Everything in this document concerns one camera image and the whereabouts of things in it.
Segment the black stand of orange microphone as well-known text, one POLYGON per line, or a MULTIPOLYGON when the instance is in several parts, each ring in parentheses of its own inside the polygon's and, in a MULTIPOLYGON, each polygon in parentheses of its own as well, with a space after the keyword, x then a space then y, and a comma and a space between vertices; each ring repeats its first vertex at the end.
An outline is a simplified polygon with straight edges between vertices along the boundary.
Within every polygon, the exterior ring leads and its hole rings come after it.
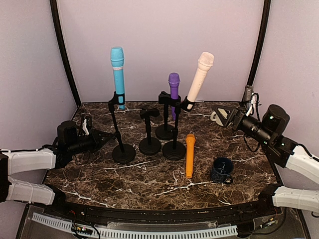
POLYGON ((159 109, 141 109, 140 117, 145 120, 146 133, 147 137, 142 139, 139 143, 139 150, 144 155, 155 155, 161 149, 161 142, 151 136, 152 128, 151 128, 151 120, 150 117, 158 117, 160 115, 159 109))

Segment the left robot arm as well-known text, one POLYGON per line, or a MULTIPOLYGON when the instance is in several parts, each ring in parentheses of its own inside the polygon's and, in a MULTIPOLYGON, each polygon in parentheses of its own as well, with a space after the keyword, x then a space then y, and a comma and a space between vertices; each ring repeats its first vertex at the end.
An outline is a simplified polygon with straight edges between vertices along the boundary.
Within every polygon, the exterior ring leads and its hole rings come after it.
POLYGON ((95 152, 115 136, 109 132, 93 129, 84 120, 80 126, 72 120, 57 127, 53 144, 28 150, 1 150, 0 152, 0 200, 13 200, 50 205, 59 217, 70 213, 70 205, 64 202, 65 194, 53 186, 34 184, 12 178, 13 174, 35 170, 64 168, 72 157, 95 152))

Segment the orange microphone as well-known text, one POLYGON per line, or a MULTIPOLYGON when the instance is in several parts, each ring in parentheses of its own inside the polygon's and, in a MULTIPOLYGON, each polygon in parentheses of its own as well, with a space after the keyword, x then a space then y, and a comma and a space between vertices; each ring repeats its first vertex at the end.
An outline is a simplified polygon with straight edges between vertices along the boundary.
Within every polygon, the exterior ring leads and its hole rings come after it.
POLYGON ((188 134, 186 136, 186 168, 185 174, 187 179, 191 179, 193 175, 194 166, 194 146, 195 146, 195 135, 188 134))

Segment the black stand of blue microphone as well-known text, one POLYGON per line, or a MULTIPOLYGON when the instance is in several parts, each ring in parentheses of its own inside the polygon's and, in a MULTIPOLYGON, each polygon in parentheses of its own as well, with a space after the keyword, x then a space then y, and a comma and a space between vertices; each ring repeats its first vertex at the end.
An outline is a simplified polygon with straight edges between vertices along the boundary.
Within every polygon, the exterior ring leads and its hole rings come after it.
POLYGON ((134 160, 136 156, 136 150, 132 145, 125 144, 122 142, 122 137, 118 129, 116 117, 115 117, 115 105, 122 106, 124 103, 119 102, 119 97, 125 99, 125 94, 117 94, 114 92, 114 95, 111 100, 108 101, 108 109, 111 113, 113 125, 115 128, 114 136, 118 141, 118 146, 116 146, 112 151, 112 158, 116 163, 126 164, 134 160))

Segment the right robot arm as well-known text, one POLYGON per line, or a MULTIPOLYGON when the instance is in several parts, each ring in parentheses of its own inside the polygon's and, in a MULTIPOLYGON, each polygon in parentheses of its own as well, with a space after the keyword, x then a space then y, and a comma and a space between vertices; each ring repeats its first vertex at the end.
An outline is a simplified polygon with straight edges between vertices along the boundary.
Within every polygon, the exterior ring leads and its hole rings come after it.
MULTIPOLYGON (((214 105, 224 127, 232 125, 234 131, 242 131, 262 147, 267 159, 283 168, 296 171, 314 182, 319 181, 319 159, 307 148, 283 136, 290 116, 279 105, 269 105, 262 120, 247 116, 243 108, 214 105)), ((288 188, 281 183, 270 184, 259 195, 254 211, 265 216, 273 207, 289 207, 317 213, 319 193, 312 190, 288 188)))

